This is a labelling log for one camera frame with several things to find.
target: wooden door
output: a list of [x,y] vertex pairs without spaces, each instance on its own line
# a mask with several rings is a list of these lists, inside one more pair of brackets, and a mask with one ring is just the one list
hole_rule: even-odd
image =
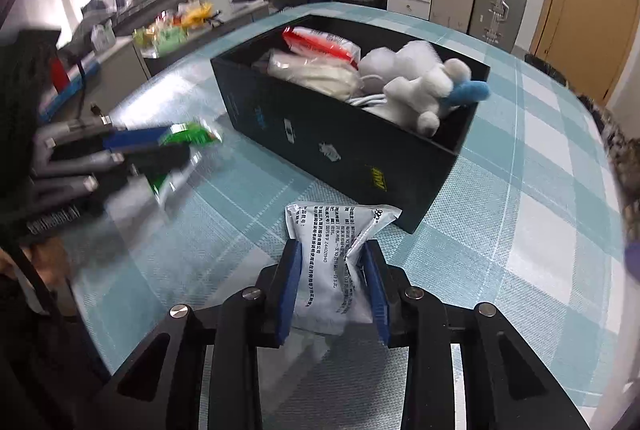
[[639,0],[552,0],[536,56],[598,103],[617,82],[638,24]]

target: yellow logo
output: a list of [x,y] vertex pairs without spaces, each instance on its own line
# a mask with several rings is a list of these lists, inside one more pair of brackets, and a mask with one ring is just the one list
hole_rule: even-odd
[[385,175],[382,173],[382,170],[380,170],[379,168],[375,168],[375,166],[372,166],[371,176],[373,177],[373,184],[386,192]]

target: metal screw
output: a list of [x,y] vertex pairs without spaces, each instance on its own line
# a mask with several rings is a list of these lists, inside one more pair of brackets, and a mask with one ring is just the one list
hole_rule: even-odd
[[424,296],[424,289],[421,287],[412,285],[404,290],[404,294],[407,295],[412,300],[419,300]]
[[189,313],[189,306],[187,306],[185,304],[174,305],[169,310],[169,314],[173,318],[182,318],[183,316],[186,316],[188,313]]
[[260,298],[260,295],[262,295],[262,290],[254,286],[247,287],[246,289],[242,290],[242,298],[244,298],[245,300],[255,300],[257,298]]
[[487,316],[490,318],[492,316],[495,316],[495,314],[498,312],[498,309],[495,308],[495,305],[489,304],[489,302],[482,302],[478,306],[478,312],[481,315]]

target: teal and white tablecloth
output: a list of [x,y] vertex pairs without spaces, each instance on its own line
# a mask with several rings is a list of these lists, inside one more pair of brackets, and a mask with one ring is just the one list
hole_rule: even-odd
[[[165,212],[120,209],[65,236],[74,294],[108,368],[118,368],[172,305],[209,306],[252,284],[284,246],[287,203],[349,201],[235,132],[209,63],[308,13],[405,32],[491,67],[492,96],[420,227],[408,235],[389,226],[378,240],[390,264],[442,301],[495,303],[574,403],[592,412],[612,369],[625,271],[616,189],[589,113],[567,89],[481,41],[340,3],[285,10],[230,33],[158,74],[112,114],[130,125],[213,119],[224,143]],[[374,331],[294,334],[274,352],[260,356],[266,428],[399,428],[406,352],[385,349]]]

